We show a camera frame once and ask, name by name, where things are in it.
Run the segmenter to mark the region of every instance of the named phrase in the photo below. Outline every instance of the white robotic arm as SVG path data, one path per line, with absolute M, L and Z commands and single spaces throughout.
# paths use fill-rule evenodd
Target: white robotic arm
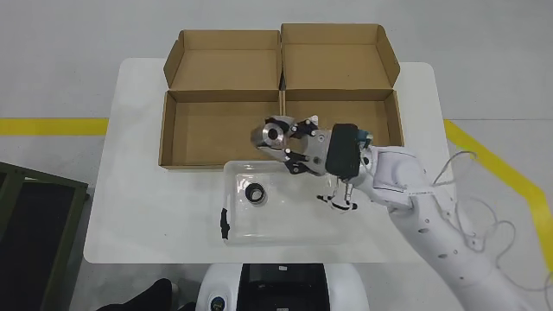
M 289 138 L 302 141 L 301 153 L 285 148 Z M 347 210 L 355 209 L 348 198 L 351 187 L 386 206 L 404 238 L 467 311 L 532 310 L 483 253 L 480 240 L 466 234 L 472 233 L 472 226 L 456 200 L 429 180 L 407 149 L 370 146 L 370 135 L 352 124 L 319 130 L 316 117 L 300 123 L 292 117 L 270 117 L 252 132 L 251 141 L 284 162 L 291 174 L 339 177 L 349 186 Z
M 418 159 L 402 147 L 370 148 L 368 166 L 349 182 L 388 206 L 391 221 L 461 305 L 470 311 L 532 310 L 482 252 L 480 240 L 462 234 L 457 219 L 470 233 L 467 217 L 443 187 L 431 185 Z

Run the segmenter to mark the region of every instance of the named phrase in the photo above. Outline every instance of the table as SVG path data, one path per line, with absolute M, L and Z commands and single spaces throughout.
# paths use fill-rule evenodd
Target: table
M 385 263 L 422 262 L 385 208 L 354 193 L 362 235 L 344 244 L 227 246 L 220 238 L 220 170 L 167 170 L 157 165 L 164 59 L 128 59 L 119 69 L 105 136 L 85 259 L 90 263 Z M 394 86 L 405 146 L 429 175 L 448 159 L 434 71 L 401 63 Z M 445 178 L 451 178 L 449 170 Z

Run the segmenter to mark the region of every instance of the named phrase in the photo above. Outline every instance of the concrete floor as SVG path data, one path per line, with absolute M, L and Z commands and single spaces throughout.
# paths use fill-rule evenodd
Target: concrete floor
M 553 0 L 0 0 L 0 16 L 1 117 L 109 117 L 119 64 L 165 57 L 184 28 L 381 23 L 401 61 L 434 67 L 443 116 L 553 204 Z M 0 160 L 94 186 L 102 146 L 103 137 L 0 136 Z M 506 269 L 521 283 L 540 285 L 546 269 L 524 200 L 480 166 L 459 189 L 516 223 L 521 234 Z M 499 234 L 498 247 L 506 235 Z M 124 301 L 159 276 L 183 287 L 183 301 L 193 299 L 206 268 L 79 263 L 74 257 L 80 273 L 72 310 Z M 428 267 L 358 268 L 375 310 L 460 309 Z M 432 299 L 430 289 L 437 291 Z M 542 295 L 529 298 L 544 309 Z

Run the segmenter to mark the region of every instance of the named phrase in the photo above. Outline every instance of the black pants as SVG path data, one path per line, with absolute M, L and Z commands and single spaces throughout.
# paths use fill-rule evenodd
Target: black pants
M 157 280 L 150 288 L 130 299 L 125 304 L 111 304 L 98 311 L 169 311 L 173 302 L 173 289 L 168 279 Z M 179 311 L 194 311 L 196 304 L 190 302 Z

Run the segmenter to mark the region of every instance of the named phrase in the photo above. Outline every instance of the open cardboard box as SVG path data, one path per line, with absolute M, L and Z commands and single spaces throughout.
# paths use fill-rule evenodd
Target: open cardboard box
M 283 112 L 319 127 L 357 124 L 375 145 L 404 145 L 393 85 L 399 63 L 378 24 L 283 24 Z
M 281 30 L 180 32 L 163 68 L 169 90 L 160 166 L 267 160 L 250 132 L 276 114 L 317 115 L 322 129 L 354 123 L 376 145 L 403 145 L 393 91 L 399 64 L 381 26 L 283 24 Z
M 209 168 L 267 160 L 250 143 L 266 117 L 282 113 L 280 34 L 184 30 L 165 67 L 159 165 Z

